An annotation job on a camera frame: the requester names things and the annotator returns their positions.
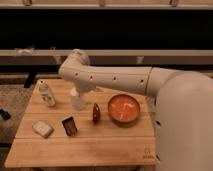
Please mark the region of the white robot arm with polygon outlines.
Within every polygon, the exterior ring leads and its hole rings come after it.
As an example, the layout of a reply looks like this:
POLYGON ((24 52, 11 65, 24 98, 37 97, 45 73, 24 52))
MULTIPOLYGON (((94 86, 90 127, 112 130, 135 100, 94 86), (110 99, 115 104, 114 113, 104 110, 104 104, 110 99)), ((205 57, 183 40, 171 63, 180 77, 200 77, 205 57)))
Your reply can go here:
POLYGON ((59 68, 79 93, 97 86, 152 97, 156 171, 213 171, 213 79, 158 67, 93 67, 72 50, 59 68))

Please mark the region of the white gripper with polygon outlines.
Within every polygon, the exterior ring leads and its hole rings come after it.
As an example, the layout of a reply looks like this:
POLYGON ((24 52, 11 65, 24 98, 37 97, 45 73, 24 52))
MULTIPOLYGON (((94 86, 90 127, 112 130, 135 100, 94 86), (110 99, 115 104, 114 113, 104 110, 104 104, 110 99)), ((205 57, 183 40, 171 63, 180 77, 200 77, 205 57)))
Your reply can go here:
POLYGON ((75 88, 70 90, 70 102, 75 110, 83 110, 86 106, 83 96, 75 88))

